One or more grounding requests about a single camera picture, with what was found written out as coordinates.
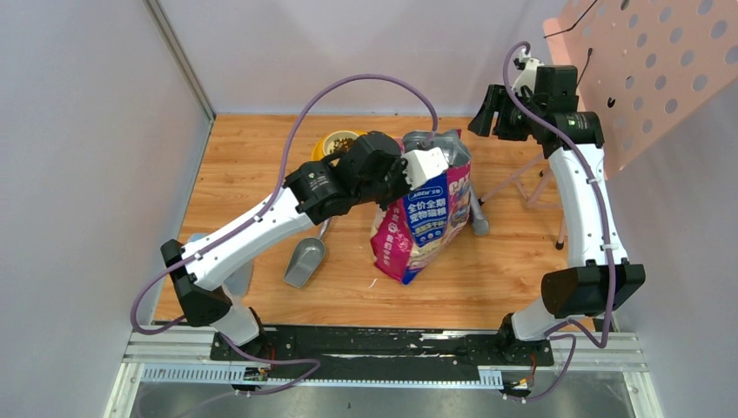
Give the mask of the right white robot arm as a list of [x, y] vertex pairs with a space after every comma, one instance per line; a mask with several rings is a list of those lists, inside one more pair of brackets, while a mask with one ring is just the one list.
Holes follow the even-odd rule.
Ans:
[[602, 316], [598, 348], [607, 344], [614, 311], [645, 282], [645, 268], [630, 262], [617, 233], [605, 181], [604, 134], [598, 115], [579, 111], [578, 70], [534, 58], [517, 64], [513, 84], [492, 84], [468, 125], [478, 136], [508, 141], [534, 138], [557, 184], [568, 244], [567, 268], [547, 273], [540, 297], [508, 314], [496, 341], [500, 358], [519, 363], [566, 326]]

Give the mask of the pet food bag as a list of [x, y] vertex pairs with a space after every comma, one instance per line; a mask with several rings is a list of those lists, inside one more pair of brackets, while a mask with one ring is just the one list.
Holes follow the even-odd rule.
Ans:
[[470, 217], [472, 154], [451, 129], [433, 138], [449, 168], [419, 189], [378, 209], [370, 245], [373, 264], [407, 285], [448, 245]]

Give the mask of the metal scoop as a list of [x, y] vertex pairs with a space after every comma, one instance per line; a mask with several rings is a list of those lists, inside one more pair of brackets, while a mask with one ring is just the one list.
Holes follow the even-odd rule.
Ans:
[[318, 270], [327, 254], [324, 236], [331, 222], [332, 218], [327, 219], [317, 236], [304, 238], [295, 246], [283, 276], [287, 285], [302, 288]]

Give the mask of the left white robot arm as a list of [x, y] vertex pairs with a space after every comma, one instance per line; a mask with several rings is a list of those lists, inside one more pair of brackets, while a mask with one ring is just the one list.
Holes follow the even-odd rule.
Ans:
[[215, 327], [243, 358], [266, 349], [255, 312], [225, 290], [225, 280], [263, 251], [354, 206], [385, 207], [407, 195], [401, 145], [383, 132], [359, 136], [345, 152], [303, 163], [278, 191], [202, 239], [166, 241], [160, 252], [184, 314], [192, 327]]

